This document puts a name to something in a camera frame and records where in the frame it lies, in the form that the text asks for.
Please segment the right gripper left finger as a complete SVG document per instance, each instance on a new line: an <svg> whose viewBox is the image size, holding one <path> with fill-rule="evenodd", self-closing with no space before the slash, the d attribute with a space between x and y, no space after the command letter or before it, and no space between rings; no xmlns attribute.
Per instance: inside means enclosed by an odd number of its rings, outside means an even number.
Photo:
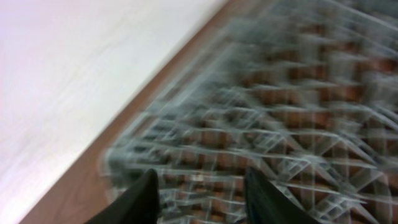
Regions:
<svg viewBox="0 0 398 224"><path fill-rule="evenodd" d="M112 204L85 224L156 224L159 213L158 175L155 170L149 169Z"/></svg>

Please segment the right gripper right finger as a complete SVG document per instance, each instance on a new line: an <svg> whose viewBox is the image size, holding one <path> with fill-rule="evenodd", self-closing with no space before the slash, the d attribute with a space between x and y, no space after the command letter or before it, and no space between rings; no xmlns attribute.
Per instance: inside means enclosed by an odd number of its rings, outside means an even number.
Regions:
<svg viewBox="0 0 398 224"><path fill-rule="evenodd" d="M244 198L249 224L319 224L253 167L245 173Z"/></svg>

